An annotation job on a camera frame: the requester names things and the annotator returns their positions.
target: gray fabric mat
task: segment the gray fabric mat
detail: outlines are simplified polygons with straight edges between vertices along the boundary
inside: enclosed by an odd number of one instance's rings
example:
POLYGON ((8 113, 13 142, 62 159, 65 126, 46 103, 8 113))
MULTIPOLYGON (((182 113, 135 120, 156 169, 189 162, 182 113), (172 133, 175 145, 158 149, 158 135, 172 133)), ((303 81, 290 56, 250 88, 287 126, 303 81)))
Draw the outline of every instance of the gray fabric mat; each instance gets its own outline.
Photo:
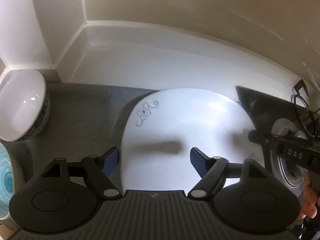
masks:
MULTIPOLYGON (((47 83, 47 90, 51 113, 44 130, 29 140, 2 142, 22 166, 26 180, 54 158, 76 162, 88 155, 100 156, 112 146, 120 147, 132 109, 155 92, 71 83, 47 83)), ((72 180, 83 184, 81 179, 72 180)), ((122 190, 119 165, 110 180, 122 190)))

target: finger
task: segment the finger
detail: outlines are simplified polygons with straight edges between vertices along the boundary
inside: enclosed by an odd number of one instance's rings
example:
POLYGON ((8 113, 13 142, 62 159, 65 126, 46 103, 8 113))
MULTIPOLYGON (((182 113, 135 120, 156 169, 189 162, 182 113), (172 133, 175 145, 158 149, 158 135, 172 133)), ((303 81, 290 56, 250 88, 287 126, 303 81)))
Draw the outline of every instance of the finger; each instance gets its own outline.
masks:
POLYGON ((302 205, 301 213, 306 214, 310 218, 314 218, 317 214, 317 208, 315 205, 304 202, 302 205))
POLYGON ((313 190, 312 187, 307 186, 305 187, 303 191, 303 199, 304 201, 309 202, 310 204, 314 205, 318 201, 318 195, 317 193, 313 190))
POLYGON ((300 211, 299 216, 300 216, 301 218, 305 218, 307 215, 306 215, 305 213, 303 213, 302 211, 300 211))
POLYGON ((311 185, 310 171, 307 171, 306 175, 304 176, 304 182, 305 182, 306 186, 310 186, 311 185))

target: ribbed black surface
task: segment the ribbed black surface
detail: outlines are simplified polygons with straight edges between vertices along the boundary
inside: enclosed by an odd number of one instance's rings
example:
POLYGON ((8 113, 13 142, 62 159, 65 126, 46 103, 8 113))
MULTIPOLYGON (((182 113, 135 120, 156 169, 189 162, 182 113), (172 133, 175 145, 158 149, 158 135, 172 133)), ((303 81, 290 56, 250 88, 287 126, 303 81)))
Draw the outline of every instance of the ribbed black surface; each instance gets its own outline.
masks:
POLYGON ((183 191, 128 191, 117 201, 102 204, 87 224, 66 233, 37 235, 20 230, 13 240, 160 240, 160 239, 296 239, 288 232, 253 236, 219 221, 208 203, 185 197, 183 191))

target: black handheld tool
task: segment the black handheld tool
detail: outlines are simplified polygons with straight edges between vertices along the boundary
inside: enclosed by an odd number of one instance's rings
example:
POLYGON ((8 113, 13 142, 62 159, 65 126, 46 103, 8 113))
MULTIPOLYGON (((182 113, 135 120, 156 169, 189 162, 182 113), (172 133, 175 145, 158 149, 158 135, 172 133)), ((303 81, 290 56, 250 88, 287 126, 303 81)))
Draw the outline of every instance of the black handheld tool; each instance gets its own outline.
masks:
MULTIPOLYGON (((268 146, 278 157, 310 171, 311 187, 320 194, 320 143, 313 139, 280 136, 251 130, 248 138, 253 143, 268 146)), ((306 217, 303 222, 302 240, 312 239, 320 231, 320 207, 314 219, 306 217)))
POLYGON ((108 179, 119 162, 116 147, 78 163, 55 159, 12 197, 20 230, 11 239, 297 239, 287 228, 299 215, 298 199, 256 161, 229 163, 197 148, 190 161, 200 180, 186 196, 122 195, 108 179), (86 187, 70 176, 83 177, 86 187), (223 188, 226 178, 240 182, 223 188))

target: metal screw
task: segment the metal screw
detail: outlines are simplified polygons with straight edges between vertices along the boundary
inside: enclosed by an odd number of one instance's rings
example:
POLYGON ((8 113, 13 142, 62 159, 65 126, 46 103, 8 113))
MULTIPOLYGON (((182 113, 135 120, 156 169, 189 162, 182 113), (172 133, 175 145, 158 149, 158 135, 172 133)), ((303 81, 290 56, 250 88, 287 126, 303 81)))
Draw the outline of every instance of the metal screw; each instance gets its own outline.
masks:
POLYGON ((205 197, 206 195, 207 195, 207 193, 202 189, 195 189, 195 190, 191 191, 191 196, 196 197, 196 198, 205 197))
POLYGON ((106 197, 116 197, 120 194, 120 192, 114 188, 108 188, 105 191, 103 191, 103 194, 106 197))

